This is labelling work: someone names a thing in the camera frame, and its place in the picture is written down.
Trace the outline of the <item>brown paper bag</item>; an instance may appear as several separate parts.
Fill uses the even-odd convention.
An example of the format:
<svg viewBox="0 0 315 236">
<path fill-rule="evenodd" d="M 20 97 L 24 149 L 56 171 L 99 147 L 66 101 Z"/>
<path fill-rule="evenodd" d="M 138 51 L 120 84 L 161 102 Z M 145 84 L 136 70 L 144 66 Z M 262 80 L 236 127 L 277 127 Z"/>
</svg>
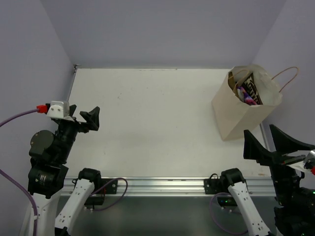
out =
<svg viewBox="0 0 315 236">
<path fill-rule="evenodd" d="M 262 105 L 248 105 L 237 95 L 237 87 L 251 74 L 259 92 Z M 282 90 L 276 80 L 261 66 L 250 64 L 229 70 L 219 90 L 212 99 L 212 106 L 223 141 L 240 139 L 244 130 L 259 126 L 282 102 Z"/>
</svg>

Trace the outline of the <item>brown chocolate snack bag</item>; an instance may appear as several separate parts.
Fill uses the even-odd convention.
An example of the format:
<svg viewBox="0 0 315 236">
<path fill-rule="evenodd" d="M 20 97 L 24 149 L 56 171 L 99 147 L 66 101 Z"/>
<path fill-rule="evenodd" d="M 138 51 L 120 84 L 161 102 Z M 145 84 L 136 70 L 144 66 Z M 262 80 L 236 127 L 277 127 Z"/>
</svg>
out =
<svg viewBox="0 0 315 236">
<path fill-rule="evenodd" d="M 245 89 L 247 94 L 256 102 L 257 105 L 262 105 L 261 98 L 259 96 L 259 92 L 254 83 L 254 75 L 251 73 L 242 83 L 242 87 Z"/>
</svg>

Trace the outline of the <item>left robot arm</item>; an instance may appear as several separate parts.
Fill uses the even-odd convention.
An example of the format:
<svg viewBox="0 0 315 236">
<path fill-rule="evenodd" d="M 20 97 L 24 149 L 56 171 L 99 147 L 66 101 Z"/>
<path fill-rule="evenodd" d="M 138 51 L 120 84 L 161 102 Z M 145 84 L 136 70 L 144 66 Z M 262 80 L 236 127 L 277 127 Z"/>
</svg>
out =
<svg viewBox="0 0 315 236">
<path fill-rule="evenodd" d="M 28 193 L 34 212 L 33 226 L 29 233 L 34 236 L 69 236 L 86 200 L 101 190 L 100 171 L 84 168 L 79 172 L 73 192 L 61 212 L 58 202 L 68 172 L 68 156 L 78 133 L 98 131 L 100 107 L 80 112 L 83 122 L 73 116 L 76 105 L 52 101 L 38 105 L 36 112 L 44 113 L 58 128 L 55 132 L 41 130 L 31 139 L 29 155 L 31 169 L 28 174 Z"/>
</svg>

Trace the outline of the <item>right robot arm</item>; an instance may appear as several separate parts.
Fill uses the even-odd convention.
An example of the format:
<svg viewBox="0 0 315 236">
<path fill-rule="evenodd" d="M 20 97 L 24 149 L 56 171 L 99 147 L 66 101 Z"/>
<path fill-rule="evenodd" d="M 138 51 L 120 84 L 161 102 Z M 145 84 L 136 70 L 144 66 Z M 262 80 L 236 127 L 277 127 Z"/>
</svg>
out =
<svg viewBox="0 0 315 236">
<path fill-rule="evenodd" d="M 275 146 L 271 152 L 256 137 L 244 130 L 243 158 L 255 160 L 270 169 L 279 207 L 274 208 L 277 234 L 282 236 L 313 236 L 315 234 L 315 191 L 300 186 L 306 173 L 315 173 L 315 147 L 299 141 L 270 125 Z M 222 172 L 221 191 L 235 200 L 251 236 L 270 236 L 270 229 L 254 205 L 247 183 L 239 169 Z"/>
</svg>

